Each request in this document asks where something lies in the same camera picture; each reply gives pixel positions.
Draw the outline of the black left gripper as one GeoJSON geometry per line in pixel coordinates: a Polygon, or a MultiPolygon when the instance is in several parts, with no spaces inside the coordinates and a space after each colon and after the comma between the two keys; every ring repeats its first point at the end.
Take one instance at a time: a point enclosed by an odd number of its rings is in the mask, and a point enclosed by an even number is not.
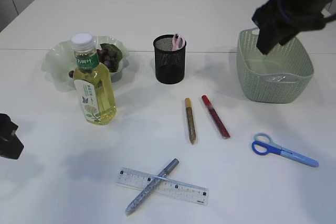
{"type": "Polygon", "coordinates": [[[1,113],[1,157],[19,159],[24,145],[16,135],[18,125],[11,121],[7,114],[1,113]]]}

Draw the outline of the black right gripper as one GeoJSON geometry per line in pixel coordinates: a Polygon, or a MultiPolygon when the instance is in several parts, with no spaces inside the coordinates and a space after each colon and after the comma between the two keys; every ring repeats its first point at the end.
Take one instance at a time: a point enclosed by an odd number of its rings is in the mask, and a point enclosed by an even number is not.
{"type": "Polygon", "coordinates": [[[257,48],[267,55],[277,45],[284,46],[296,37],[299,31],[321,30],[335,21],[335,14],[325,17],[322,10],[332,0],[269,0],[257,8],[252,20],[259,28],[257,48]],[[281,33],[281,25],[294,29],[281,33]]]}

